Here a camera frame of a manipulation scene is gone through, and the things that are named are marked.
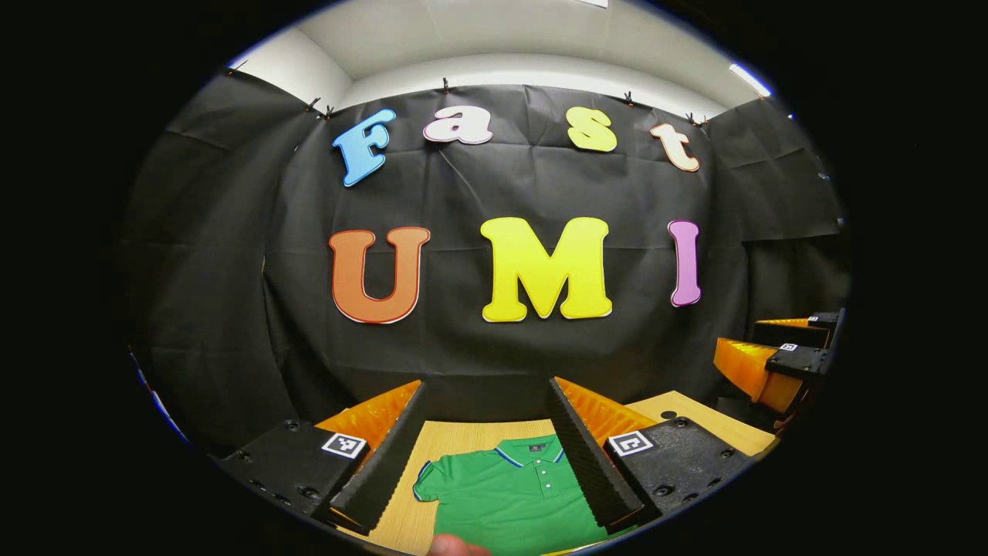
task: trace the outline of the letter m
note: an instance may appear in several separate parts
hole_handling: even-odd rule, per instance
[[[604,237],[606,222],[594,218],[569,221],[552,256],[524,219],[489,220],[480,233],[490,239],[494,284],[483,317],[490,323],[516,323],[528,309],[518,301],[518,281],[532,300],[535,312],[548,318],[569,280],[569,295],[559,307],[567,319],[592,319],[611,313],[604,290]]]

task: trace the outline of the orange letter u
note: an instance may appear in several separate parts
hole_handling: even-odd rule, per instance
[[[419,266],[422,245],[429,240],[424,228],[395,228],[387,234],[394,245],[394,290],[384,299],[368,297],[364,291],[364,263],[374,235],[364,230],[334,233],[333,302],[336,308],[358,323],[391,324],[415,309],[419,300]]]

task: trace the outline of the ceiling light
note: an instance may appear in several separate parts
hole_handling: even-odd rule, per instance
[[[752,77],[751,74],[745,71],[744,68],[742,68],[740,65],[736,63],[732,63],[730,69],[731,71],[734,72],[735,75],[744,79],[745,81],[748,82],[749,85],[754,87],[755,91],[757,91],[760,96],[767,97],[772,94],[772,92],[769,91],[769,89],[765,88],[765,85],[759,83],[758,79]]]

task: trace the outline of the green polo shirt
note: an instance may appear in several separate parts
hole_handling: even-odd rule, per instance
[[[597,526],[555,434],[426,462],[412,491],[418,501],[440,501],[434,533],[493,556],[535,556],[624,532]]]

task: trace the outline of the blue letter f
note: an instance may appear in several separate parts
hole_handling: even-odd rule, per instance
[[[344,187],[354,185],[384,165],[384,155],[371,154],[371,145],[377,148],[387,145],[387,130],[381,124],[390,122],[395,117],[393,110],[385,108],[346,130],[333,141],[333,146],[339,146],[343,151],[343,161],[347,164],[347,175],[343,177]],[[364,130],[368,128],[370,132],[365,136]]]

